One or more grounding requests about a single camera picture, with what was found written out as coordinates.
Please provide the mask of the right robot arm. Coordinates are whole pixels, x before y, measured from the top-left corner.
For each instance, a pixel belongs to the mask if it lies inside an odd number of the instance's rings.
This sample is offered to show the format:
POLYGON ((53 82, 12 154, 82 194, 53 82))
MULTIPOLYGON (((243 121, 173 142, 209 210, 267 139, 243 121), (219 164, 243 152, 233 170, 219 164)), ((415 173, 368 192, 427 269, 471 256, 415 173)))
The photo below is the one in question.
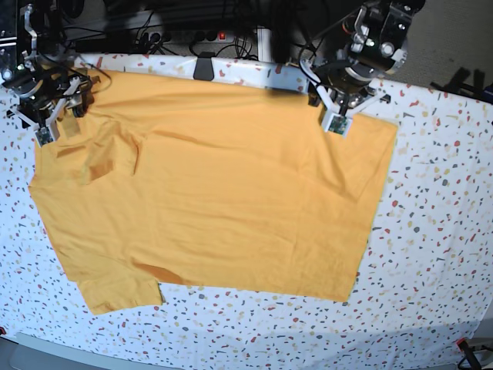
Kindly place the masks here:
POLYGON ((92 80, 73 66, 66 15, 79 15, 83 1, 1 2, 1 87, 18 103, 8 111, 24 128, 48 136, 65 110, 76 118, 88 109, 92 80))

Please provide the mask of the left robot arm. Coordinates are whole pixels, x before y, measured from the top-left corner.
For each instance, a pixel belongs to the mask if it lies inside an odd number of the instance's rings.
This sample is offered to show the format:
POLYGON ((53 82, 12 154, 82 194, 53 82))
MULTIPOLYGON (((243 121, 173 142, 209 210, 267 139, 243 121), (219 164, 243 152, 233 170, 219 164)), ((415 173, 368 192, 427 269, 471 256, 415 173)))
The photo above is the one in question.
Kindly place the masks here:
POLYGON ((299 69, 308 82, 308 104, 351 117, 391 96, 372 87, 407 59, 407 33, 424 1, 365 1, 300 47, 299 69))

